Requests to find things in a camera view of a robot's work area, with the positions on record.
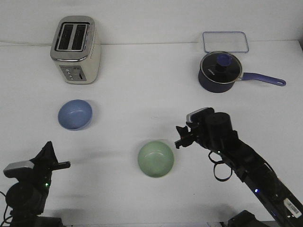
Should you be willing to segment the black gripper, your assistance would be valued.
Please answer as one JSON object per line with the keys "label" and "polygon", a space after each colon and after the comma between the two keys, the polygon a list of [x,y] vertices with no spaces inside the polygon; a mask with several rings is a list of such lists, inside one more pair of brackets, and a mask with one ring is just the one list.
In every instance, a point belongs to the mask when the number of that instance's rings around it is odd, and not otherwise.
{"label": "black gripper", "polygon": [[188,147],[196,142],[203,148],[208,148],[208,137],[206,136],[205,123],[202,118],[200,122],[186,123],[184,127],[176,126],[180,139],[175,141],[175,147]]}
{"label": "black gripper", "polygon": [[50,187],[53,171],[71,167],[70,161],[58,162],[51,141],[48,141],[44,145],[41,151],[32,159],[32,163],[35,164],[34,182],[35,185],[39,187]]}

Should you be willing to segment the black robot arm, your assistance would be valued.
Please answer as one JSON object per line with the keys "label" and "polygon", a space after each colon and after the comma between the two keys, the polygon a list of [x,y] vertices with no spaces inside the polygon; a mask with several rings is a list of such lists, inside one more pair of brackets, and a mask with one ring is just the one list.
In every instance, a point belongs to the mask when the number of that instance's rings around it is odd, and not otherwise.
{"label": "black robot arm", "polygon": [[6,193],[6,204],[11,207],[10,227],[63,227],[61,218],[42,217],[51,186],[52,173],[71,167],[58,162],[53,143],[48,141],[32,159],[10,163],[3,170],[7,178],[17,183]]}
{"label": "black robot arm", "polygon": [[303,205],[279,180],[268,162],[241,141],[227,113],[206,107],[187,115],[186,126],[176,127],[176,148],[196,142],[219,155],[214,165],[226,164],[245,183],[281,227],[303,225]]}

